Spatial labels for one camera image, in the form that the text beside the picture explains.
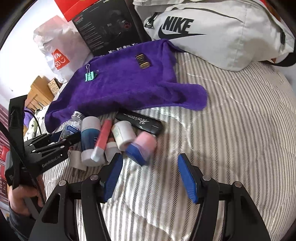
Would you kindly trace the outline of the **person left hand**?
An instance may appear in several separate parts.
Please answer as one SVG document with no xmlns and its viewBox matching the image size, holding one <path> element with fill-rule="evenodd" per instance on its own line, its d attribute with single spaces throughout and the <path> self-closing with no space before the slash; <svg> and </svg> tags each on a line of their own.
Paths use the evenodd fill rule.
<svg viewBox="0 0 296 241">
<path fill-rule="evenodd" d="M 46 201 L 47 198 L 42 174 L 37 177 L 37 181 L 41 189 L 43 199 Z M 36 188 L 24 185 L 20 185 L 15 189 L 9 187 L 8 198 L 10 205 L 10 218 L 12 218 L 13 214 L 18 216 L 29 217 L 31 215 L 31 212 L 25 204 L 25 198 L 33 197 L 38 198 L 38 205 L 40 207 L 44 206 L 42 197 Z"/>
</svg>

